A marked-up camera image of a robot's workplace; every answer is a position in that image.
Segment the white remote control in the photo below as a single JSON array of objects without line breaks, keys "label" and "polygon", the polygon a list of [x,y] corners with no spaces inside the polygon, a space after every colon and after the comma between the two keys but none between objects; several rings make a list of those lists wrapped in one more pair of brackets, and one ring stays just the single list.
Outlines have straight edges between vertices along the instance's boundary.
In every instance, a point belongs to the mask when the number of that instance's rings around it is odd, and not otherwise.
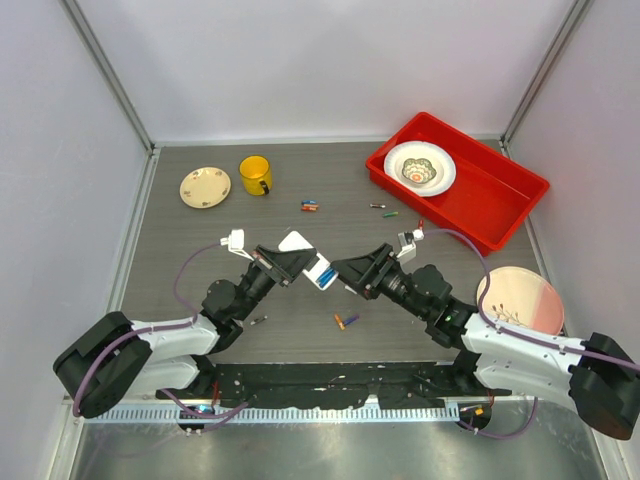
[{"label": "white remote control", "polygon": [[292,230],[279,243],[278,250],[284,253],[296,253],[302,255],[302,275],[320,291],[318,279],[328,269],[333,269],[330,261],[312,245],[300,232]]}]

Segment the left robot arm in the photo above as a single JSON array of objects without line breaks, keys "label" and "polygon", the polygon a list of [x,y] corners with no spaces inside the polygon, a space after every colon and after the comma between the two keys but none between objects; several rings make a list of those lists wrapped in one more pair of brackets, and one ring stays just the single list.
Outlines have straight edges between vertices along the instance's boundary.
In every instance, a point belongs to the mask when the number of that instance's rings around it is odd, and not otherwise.
[{"label": "left robot arm", "polygon": [[212,282],[201,306],[185,319],[145,322],[121,311],[107,313],[53,363],[73,400],[74,416],[97,417],[144,388],[205,397],[213,375],[201,367],[202,357],[229,348],[243,331],[242,321],[272,288],[289,286],[316,253],[314,248],[282,252],[257,246],[240,282]]}]

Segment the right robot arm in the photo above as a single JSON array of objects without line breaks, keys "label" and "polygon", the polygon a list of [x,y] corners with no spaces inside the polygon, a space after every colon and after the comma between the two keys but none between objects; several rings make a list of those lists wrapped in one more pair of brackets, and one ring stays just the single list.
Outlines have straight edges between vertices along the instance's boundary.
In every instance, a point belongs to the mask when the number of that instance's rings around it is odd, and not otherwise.
[{"label": "right robot arm", "polygon": [[534,396],[604,435],[631,438],[639,418],[639,366],[611,337],[571,338],[492,320],[457,300],[435,266],[405,272],[387,243],[331,267],[359,296],[387,297],[423,321],[437,344],[457,349],[451,380],[460,393],[484,387]]}]

